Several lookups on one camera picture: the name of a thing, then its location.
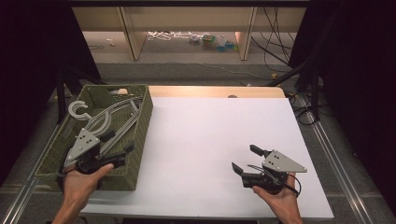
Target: white tabletop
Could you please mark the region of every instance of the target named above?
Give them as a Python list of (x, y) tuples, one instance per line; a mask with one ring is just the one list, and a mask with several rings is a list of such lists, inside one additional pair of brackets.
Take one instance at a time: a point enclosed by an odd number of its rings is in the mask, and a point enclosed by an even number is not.
[(297, 174), (302, 217), (333, 218), (288, 99), (153, 97), (135, 191), (96, 191), (83, 214), (121, 217), (262, 219), (268, 205), (243, 188), (245, 172), (276, 149), (308, 169)]

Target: black cable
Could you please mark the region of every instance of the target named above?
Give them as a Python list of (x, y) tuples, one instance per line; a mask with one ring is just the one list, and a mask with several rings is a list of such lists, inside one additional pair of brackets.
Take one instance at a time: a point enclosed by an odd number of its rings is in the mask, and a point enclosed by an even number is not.
[(299, 190), (298, 193), (296, 194), (296, 198), (298, 198), (298, 196), (301, 194), (301, 190), (303, 189), (303, 187), (301, 186), (301, 182), (299, 179), (297, 179), (297, 177), (295, 177), (294, 175), (288, 174), (289, 176), (293, 177), (295, 180), (297, 180), (298, 186), (299, 186)]
[(294, 109), (296, 109), (296, 110), (293, 110), (293, 112), (297, 112), (297, 111), (299, 111), (299, 110), (301, 110), (301, 109), (306, 109), (308, 106), (309, 106), (309, 102), (308, 102), (308, 101), (307, 101), (307, 102), (305, 103), (305, 105), (303, 105), (303, 106), (295, 106), (295, 105), (292, 105), (292, 107), (293, 107)]
[(299, 115), (296, 116), (298, 122), (301, 123), (301, 124), (303, 124), (303, 125), (305, 125), (305, 126), (313, 125), (313, 124), (316, 122), (315, 119), (314, 119), (312, 122), (310, 122), (310, 123), (305, 123), (305, 122), (302, 122), (302, 121), (301, 121), (301, 116), (302, 116), (303, 114), (305, 114), (305, 113), (311, 113), (311, 114), (312, 114), (312, 110), (311, 110), (309, 107), (310, 107), (310, 106), (308, 106), (303, 112), (301, 112)]
[(261, 171), (264, 173), (264, 169), (262, 169), (260, 166), (256, 166), (256, 165), (248, 165), (248, 167), (253, 168), (255, 170)]
[(294, 40), (294, 38), (291, 36), (291, 34), (290, 34), (290, 33), (288, 33), (288, 34), (289, 34), (289, 36), (290, 36), (290, 39), (293, 41), (293, 43), (296, 42), (296, 41)]
[[(282, 47), (282, 45), (277, 44), (277, 43), (274, 43), (274, 42), (271, 42), (269, 39), (265, 38), (265, 36), (262, 34), (262, 32), (260, 32), (260, 35), (262, 35), (262, 38), (263, 38), (265, 41), (269, 42), (270, 44), (275, 45), (275, 46)], [(291, 47), (287, 47), (287, 46), (283, 46), (283, 48), (285, 48), (285, 49), (291, 49)]]
[(273, 28), (273, 29), (275, 30), (275, 26), (276, 26), (276, 31), (277, 31), (276, 37), (277, 37), (277, 39), (279, 40), (280, 45), (282, 46), (282, 51), (283, 51), (283, 54), (285, 55), (285, 58), (286, 58), (287, 60), (289, 60), (289, 59), (290, 59), (290, 56), (289, 56), (289, 54), (286, 52), (285, 46), (284, 46), (283, 43), (282, 43), (282, 38), (280, 37), (279, 24), (278, 24), (278, 22), (277, 22), (277, 11), (278, 11), (278, 7), (275, 8), (275, 20), (274, 20), (274, 28)]
[(285, 55), (285, 58), (288, 60), (289, 54), (288, 54), (288, 53), (286, 52), (286, 50), (284, 49), (284, 45), (283, 45), (283, 43), (282, 43), (282, 39), (280, 38), (279, 26), (278, 26), (278, 23), (277, 23), (277, 10), (278, 10), (278, 8), (275, 7), (275, 20), (274, 20), (274, 25), (272, 24), (271, 19), (269, 18), (268, 13), (267, 13), (265, 7), (264, 7), (263, 9), (264, 9), (265, 16), (266, 16), (268, 22), (270, 23), (270, 26), (271, 26), (271, 29), (272, 29), (272, 33), (275, 34), (277, 40), (279, 41), (280, 45), (282, 46), (283, 54)]
[(298, 195), (300, 194), (300, 193), (297, 191), (297, 189), (294, 189), (293, 187), (291, 187), (291, 186), (289, 186), (289, 185), (287, 185), (287, 184), (285, 184), (285, 183), (281, 183), (281, 184), (282, 184), (283, 187), (285, 187), (285, 188), (287, 188), (287, 189), (293, 191), (293, 193), (296, 194), (296, 198), (297, 198)]
[[(270, 34), (270, 37), (268, 38), (270, 41), (271, 41), (271, 37), (272, 37), (272, 34), (273, 34), (273, 32)], [(269, 65), (268, 65), (268, 63), (267, 63), (267, 60), (266, 60), (266, 56), (267, 56), (267, 54), (266, 54), (266, 52), (270, 52), (269, 50), (268, 50), (268, 45), (269, 45), (269, 42), (267, 42), (267, 44), (265, 45), (265, 49), (264, 49), (264, 64), (265, 64), (265, 66), (269, 69), (269, 70), (272, 70), (272, 71), (275, 71), (275, 72), (284, 72), (284, 71), (280, 71), (280, 70), (276, 70), (276, 69), (274, 69), (274, 68), (271, 68)]]
[(285, 92), (285, 96), (289, 99), (290, 105), (293, 106), (297, 102), (297, 92), (292, 92), (292, 91), (284, 91), (284, 92)]
[[(328, 103), (326, 101), (326, 93), (325, 93), (325, 91), (319, 89), (319, 93), (321, 93), (323, 95), (324, 99), (323, 98), (318, 98), (318, 101), (320, 102), (320, 105), (318, 105), (318, 108), (326, 108), (326, 107), (330, 108), (330, 106), (328, 105)], [(318, 112), (320, 114), (324, 115), (324, 116), (327, 116), (327, 117), (335, 117), (334, 113), (327, 114), (327, 113), (323, 113), (322, 111), (318, 111)]]
[(283, 59), (277, 57), (273, 52), (269, 51), (268, 49), (265, 49), (263, 46), (261, 46), (259, 43), (257, 43), (257, 41), (253, 38), (253, 36), (251, 37), (251, 39), (253, 40), (254, 43), (256, 43), (256, 45), (264, 50), (266, 53), (271, 54), (271, 56), (273, 56), (274, 58), (277, 58), (278, 60), (280, 60), (283, 64), (288, 65), (288, 63), (286, 61), (284, 61)]
[(242, 86), (247, 86), (246, 84), (244, 84), (243, 82), (241, 82), (241, 81), (238, 81), (239, 82), (239, 84), (241, 84)]

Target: tripod leg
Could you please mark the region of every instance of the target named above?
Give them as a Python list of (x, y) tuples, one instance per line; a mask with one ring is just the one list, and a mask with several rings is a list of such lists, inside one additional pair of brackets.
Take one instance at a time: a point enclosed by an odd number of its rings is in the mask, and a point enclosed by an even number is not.
[(311, 110), (314, 116), (314, 122), (319, 120), (318, 113), (318, 100), (319, 100), (319, 74), (318, 69), (314, 68), (311, 81)]
[(75, 67), (70, 67), (68, 66), (67, 69), (73, 73), (73, 75), (76, 75), (76, 77), (84, 78), (90, 81), (91, 83), (95, 85), (107, 85), (105, 82), (103, 82), (101, 79), (97, 79)]
[(64, 74), (62, 69), (58, 71), (58, 80), (56, 83), (56, 93), (58, 94), (58, 121), (57, 124), (62, 122), (66, 114), (66, 100), (64, 97)]

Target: green object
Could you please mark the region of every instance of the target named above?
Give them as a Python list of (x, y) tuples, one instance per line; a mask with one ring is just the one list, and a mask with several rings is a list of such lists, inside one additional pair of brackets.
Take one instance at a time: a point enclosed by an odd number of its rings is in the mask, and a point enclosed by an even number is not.
[[(126, 89), (128, 94), (117, 94), (114, 91)], [(103, 178), (100, 189), (102, 190), (135, 190), (137, 177), (139, 174), (140, 162), (143, 155), (143, 148), (146, 141), (146, 135), (149, 128), (149, 120), (153, 104), (147, 85), (86, 85), (81, 91), (78, 101), (84, 101), (88, 108), (84, 112), (95, 116), (109, 106), (126, 100), (142, 96), (142, 110), (139, 114), (137, 123), (111, 148), (107, 154), (121, 152), (129, 146), (134, 140), (134, 150), (127, 155), (125, 166), (114, 169)], [(131, 111), (122, 109), (112, 114), (111, 125), (109, 129), (118, 130), (125, 121), (131, 117)], [(62, 125), (56, 133), (53, 140), (49, 143), (49, 150), (43, 161), (40, 163), (35, 176), (42, 179), (48, 179), (47, 184), (53, 190), (59, 190), (55, 182), (56, 171), (64, 163), (64, 155), (73, 146), (81, 128), (87, 125), (88, 121), (74, 119), (67, 114)]]
[(216, 37), (214, 35), (204, 35), (202, 36), (202, 42), (204, 42), (204, 46), (212, 47), (213, 43), (215, 43)]

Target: aluminum rail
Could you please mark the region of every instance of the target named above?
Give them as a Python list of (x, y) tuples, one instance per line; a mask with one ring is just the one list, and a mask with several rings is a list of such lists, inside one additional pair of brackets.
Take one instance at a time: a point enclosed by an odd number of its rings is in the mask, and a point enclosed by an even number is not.
[[(305, 96), (300, 97), (301, 105), (306, 105), (308, 100)], [(308, 118), (311, 122), (314, 121), (314, 117), (312, 114), (307, 113)], [(346, 195), (346, 198), (355, 214), (356, 219), (359, 221), (360, 224), (370, 224), (374, 223), (370, 218), (370, 215), (367, 211), (366, 205), (364, 201), (361, 199), (356, 187), (353, 185), (349, 175), (347, 174), (346, 169), (344, 168), (343, 163), (338, 158), (337, 153), (332, 146), (332, 143), (327, 136), (326, 132), (323, 129), (320, 121), (316, 121), (313, 124), (315, 134), (323, 148), (326, 157), (332, 166), (332, 170), (334, 171), (335, 176), (340, 183), (340, 186), (343, 192)]]
[(60, 125), (57, 124), (55, 129), (53, 130), (49, 141), (44, 147), (43, 152), (41, 153), (40, 157), (38, 158), (37, 162), (35, 163), (32, 172), (29, 174), (25, 184), (21, 187), (20, 192), (18, 193), (17, 197), (15, 197), (14, 201), (12, 202), (11, 206), (8, 208), (6, 215), (2, 221), (3, 224), (14, 224), (18, 223), (24, 208), (28, 204), (33, 191), (35, 190), (35, 186), (40, 182), (38, 178), (35, 177), (35, 171), (37, 170), (38, 166), (44, 159), (44, 155), (46, 155), (47, 151), (50, 148), (50, 142), (55, 137)]

